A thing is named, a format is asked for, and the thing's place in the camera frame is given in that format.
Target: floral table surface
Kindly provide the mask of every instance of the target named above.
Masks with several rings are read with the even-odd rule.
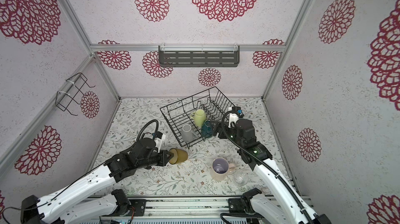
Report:
[[[167,135],[162,149],[181,148],[160,111],[160,107],[177,100],[177,98],[123,99],[97,156],[95,166],[131,146],[140,128],[152,119],[159,120],[159,131]],[[257,141],[267,147],[277,161],[281,172],[288,178],[261,99],[230,98],[230,100],[236,106],[242,107],[245,118],[253,121]],[[165,167],[154,166],[150,170],[139,169],[133,176],[98,191],[96,195],[105,195],[120,188],[128,196],[241,195],[252,188],[259,188],[263,193],[270,194],[264,182],[242,161],[236,152],[236,147],[228,140],[212,137],[195,144],[190,149],[182,149],[188,153],[188,159],[184,163],[178,165],[168,163]],[[228,175],[223,181],[213,180],[210,176],[210,167],[217,157],[223,157],[228,162],[234,163],[237,169],[245,171],[249,176],[248,183],[240,187],[234,182],[233,175]]]

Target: leaf pattern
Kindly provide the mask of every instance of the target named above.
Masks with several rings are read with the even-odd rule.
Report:
[[[181,148],[161,114],[160,107],[173,103],[179,98],[126,98],[112,122],[111,128],[97,156],[95,166],[103,163],[118,152],[133,144],[139,130],[151,119],[160,122],[158,130],[167,135],[162,149]],[[260,98],[232,98],[236,106],[242,107],[245,118],[253,121],[257,141],[274,154],[281,172],[288,174],[278,150],[275,137],[268,122]],[[187,161],[165,167],[139,169],[133,176],[127,177],[113,186],[98,191],[96,195],[105,195],[114,189],[123,189],[128,196],[133,195],[241,195],[259,188],[265,194],[271,194],[265,183],[252,172],[236,152],[236,147],[228,140],[216,137],[201,141],[191,147],[182,148],[188,153]],[[223,181],[214,181],[210,176],[212,161],[223,157],[236,165],[237,169],[248,173],[249,181],[243,187],[237,185],[233,175]]]

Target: green mug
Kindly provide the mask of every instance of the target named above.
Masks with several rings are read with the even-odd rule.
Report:
[[[207,120],[207,115],[204,110],[196,110],[190,114],[190,118],[194,120],[194,125],[201,129],[203,123]]]

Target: dish rack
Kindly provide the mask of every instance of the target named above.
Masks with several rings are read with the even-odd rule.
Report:
[[[207,119],[211,121],[221,121],[224,113],[228,111],[228,107],[233,107],[234,104],[217,88],[212,87],[182,100],[161,107],[168,126],[171,128],[181,147],[195,145],[206,139],[201,135],[201,128],[194,125],[194,121],[190,118],[190,114],[198,109],[202,109],[207,114]],[[182,140],[182,126],[189,124],[197,134],[193,141],[186,143]]]

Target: wall-mounted wire holder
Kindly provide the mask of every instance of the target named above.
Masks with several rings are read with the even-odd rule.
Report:
[[[158,62],[161,67],[237,67],[240,47],[232,51],[172,51],[158,46]]]
[[[190,97],[168,104],[161,107],[168,126],[171,128],[181,147],[195,145],[206,139],[201,135],[201,128],[194,125],[194,120],[190,118],[190,114],[198,109],[206,112],[208,120],[221,121],[223,115],[228,111],[228,107],[233,107],[234,104],[217,88],[212,87]],[[192,126],[192,130],[197,135],[193,141],[186,143],[182,140],[182,127],[185,124]]]
[[[79,78],[83,80],[83,83],[82,83],[82,85],[81,85],[80,87],[77,87],[77,86],[76,86],[76,83],[77,83],[77,81],[79,80]],[[68,110],[68,106],[71,104],[72,101],[74,101],[74,102],[75,102],[76,104],[78,104],[78,105],[81,105],[81,103],[75,101],[75,97],[76,97],[76,95],[77,95],[79,92],[80,92],[82,95],[84,95],[84,93],[81,91],[81,88],[82,88],[85,84],[86,84],[89,88],[95,87],[95,86],[89,86],[89,84],[87,83],[87,80],[88,80],[88,79],[86,78],[85,75],[83,75],[83,73],[77,73],[77,74],[73,75],[72,77],[68,78],[66,81],[69,81],[70,83],[72,83],[73,86],[77,88],[77,92],[74,94],[74,96],[71,96],[71,94],[68,93],[68,92],[70,91],[70,89],[72,88],[72,86],[71,86],[67,91],[57,91],[57,94],[56,94],[56,102],[55,102],[55,103],[56,103],[56,106],[57,106],[59,109],[61,109],[62,111],[68,111],[71,115],[77,116],[77,115],[71,113],[71,111]],[[64,105],[61,104],[61,101],[62,101],[62,99],[63,99],[64,96],[61,96],[61,98],[58,100],[59,95],[60,95],[60,96],[61,96],[61,95],[67,95],[69,98],[71,98],[71,100],[68,102],[67,106],[64,106]]]

